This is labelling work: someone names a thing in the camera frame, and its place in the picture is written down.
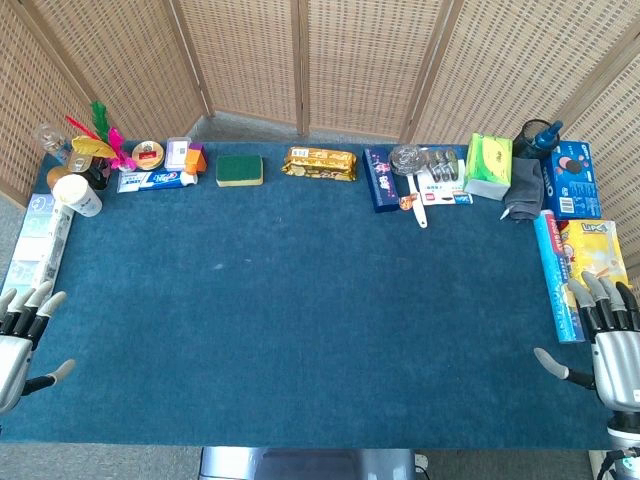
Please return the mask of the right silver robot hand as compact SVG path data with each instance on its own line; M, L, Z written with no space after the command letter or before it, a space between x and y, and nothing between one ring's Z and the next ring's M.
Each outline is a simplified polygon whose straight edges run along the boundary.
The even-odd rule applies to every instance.
M597 393L614 412L640 414L640 303L623 282L584 271L568 282L586 327L592 372L578 372L558 363L546 350L534 355L551 375Z

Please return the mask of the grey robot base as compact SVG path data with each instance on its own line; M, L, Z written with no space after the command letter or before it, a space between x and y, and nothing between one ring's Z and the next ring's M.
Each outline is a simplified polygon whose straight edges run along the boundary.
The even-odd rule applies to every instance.
M198 480L416 480L411 449L210 446Z

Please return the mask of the yellow Lipo snack bag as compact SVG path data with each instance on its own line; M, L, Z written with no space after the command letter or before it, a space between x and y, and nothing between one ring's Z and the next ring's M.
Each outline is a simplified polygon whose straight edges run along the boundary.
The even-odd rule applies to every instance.
M559 223L570 277L583 286L582 273L608 277L613 283L631 286L621 253L616 224L611 220L574 219Z

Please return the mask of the blue cling wrap roll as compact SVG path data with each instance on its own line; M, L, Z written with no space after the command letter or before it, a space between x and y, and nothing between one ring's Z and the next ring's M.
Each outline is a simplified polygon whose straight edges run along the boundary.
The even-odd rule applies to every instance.
M585 341L574 294L568 288L569 267L554 213L542 210L533 221L558 341Z

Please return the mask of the white light-blue carton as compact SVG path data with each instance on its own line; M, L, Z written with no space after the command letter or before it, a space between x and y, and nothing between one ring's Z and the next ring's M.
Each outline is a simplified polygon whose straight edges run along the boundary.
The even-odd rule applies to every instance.
M51 281L55 285L75 211L52 194L33 194L0 292L21 295Z

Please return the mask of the grey folded cloth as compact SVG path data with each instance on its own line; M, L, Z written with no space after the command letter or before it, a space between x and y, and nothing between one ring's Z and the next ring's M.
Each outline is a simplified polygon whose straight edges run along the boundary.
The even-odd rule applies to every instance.
M511 186L500 219L535 220L543 206L544 182L538 159L512 158Z

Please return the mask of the dark glass bottle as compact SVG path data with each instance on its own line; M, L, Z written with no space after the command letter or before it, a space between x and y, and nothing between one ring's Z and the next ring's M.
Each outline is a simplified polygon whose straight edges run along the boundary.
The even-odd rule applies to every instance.
M92 189L105 190L111 176L111 165L107 159L93 157L81 175L88 181Z

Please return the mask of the clear plastic bottle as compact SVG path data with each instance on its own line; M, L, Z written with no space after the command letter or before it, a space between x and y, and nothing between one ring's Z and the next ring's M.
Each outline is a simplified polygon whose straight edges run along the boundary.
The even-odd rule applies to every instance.
M70 141L58 129L48 123L40 124L34 131L36 142L46 153L66 166L72 152Z

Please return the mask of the blue white toothpaste box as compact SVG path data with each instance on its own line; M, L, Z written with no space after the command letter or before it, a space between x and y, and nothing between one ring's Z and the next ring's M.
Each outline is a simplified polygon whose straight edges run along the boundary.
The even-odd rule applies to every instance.
M183 188L198 183L198 176L184 171L121 172L117 186L118 193Z

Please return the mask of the black mesh pen holder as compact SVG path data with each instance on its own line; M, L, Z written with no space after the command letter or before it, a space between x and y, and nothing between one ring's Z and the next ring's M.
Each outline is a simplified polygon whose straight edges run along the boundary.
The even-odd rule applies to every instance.
M534 146L534 137L537 133L545 130L553 123L546 122L541 119L533 119L527 121L520 133L513 141L513 156L518 158L529 158L544 160L553 151L544 151Z

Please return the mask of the round red gold tin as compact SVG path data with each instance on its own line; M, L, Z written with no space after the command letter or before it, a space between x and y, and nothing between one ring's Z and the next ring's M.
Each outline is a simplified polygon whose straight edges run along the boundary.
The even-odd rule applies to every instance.
M145 171L154 170L163 164L164 148L155 141L143 141L133 149L131 158L137 168Z

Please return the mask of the battery blister pack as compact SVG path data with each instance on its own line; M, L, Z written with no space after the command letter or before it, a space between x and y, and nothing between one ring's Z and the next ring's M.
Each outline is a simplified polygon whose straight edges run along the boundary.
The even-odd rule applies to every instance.
M467 147L431 145L422 146L419 151L424 159L417 174L422 204L472 205L472 195L464 191Z

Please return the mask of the dark blue flat box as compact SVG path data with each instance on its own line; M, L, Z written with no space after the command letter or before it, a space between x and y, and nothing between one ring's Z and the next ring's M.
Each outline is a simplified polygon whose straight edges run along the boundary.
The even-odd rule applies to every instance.
M383 147L365 148L363 163L374 211L383 213L398 210L399 195L388 151Z

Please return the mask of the golden biscuit pack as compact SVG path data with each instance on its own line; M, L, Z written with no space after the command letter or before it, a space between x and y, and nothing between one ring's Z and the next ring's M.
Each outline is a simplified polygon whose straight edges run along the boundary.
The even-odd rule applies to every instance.
M293 146L281 171L289 176L352 182L357 178L356 164L357 157L351 152Z

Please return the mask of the wicker folding screen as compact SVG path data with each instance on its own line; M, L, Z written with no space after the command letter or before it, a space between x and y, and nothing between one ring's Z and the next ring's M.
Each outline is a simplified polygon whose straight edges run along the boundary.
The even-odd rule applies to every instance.
M0 199L102 102L129 138L234 113L400 141L562 120L640 279L640 0L0 0Z

